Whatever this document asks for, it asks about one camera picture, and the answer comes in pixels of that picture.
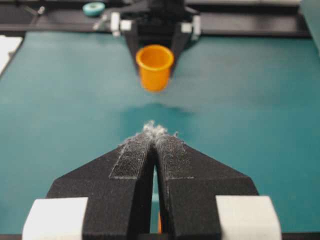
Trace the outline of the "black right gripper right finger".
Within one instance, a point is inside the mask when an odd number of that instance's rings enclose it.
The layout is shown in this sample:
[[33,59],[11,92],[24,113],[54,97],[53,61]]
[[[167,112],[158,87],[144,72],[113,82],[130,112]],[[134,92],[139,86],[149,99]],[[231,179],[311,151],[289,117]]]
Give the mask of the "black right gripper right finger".
[[253,180],[169,134],[155,139],[161,229],[175,240],[280,240]]

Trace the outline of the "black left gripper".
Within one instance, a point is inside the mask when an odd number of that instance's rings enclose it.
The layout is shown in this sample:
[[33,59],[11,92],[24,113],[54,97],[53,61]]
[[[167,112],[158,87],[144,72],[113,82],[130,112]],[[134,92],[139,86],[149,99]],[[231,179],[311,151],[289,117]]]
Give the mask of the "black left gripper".
[[140,72],[136,54],[140,46],[171,45],[174,60],[170,76],[173,77],[189,41],[201,35],[201,16],[184,0],[133,0],[110,11],[110,31],[115,37],[124,36],[137,75]]

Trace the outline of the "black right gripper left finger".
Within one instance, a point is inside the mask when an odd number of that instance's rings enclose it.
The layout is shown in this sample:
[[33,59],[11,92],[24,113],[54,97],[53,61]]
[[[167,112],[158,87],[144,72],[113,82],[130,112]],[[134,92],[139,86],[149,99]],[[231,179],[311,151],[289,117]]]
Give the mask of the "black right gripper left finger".
[[56,178],[36,199],[24,240],[126,240],[150,227],[152,139],[128,138],[116,149]]

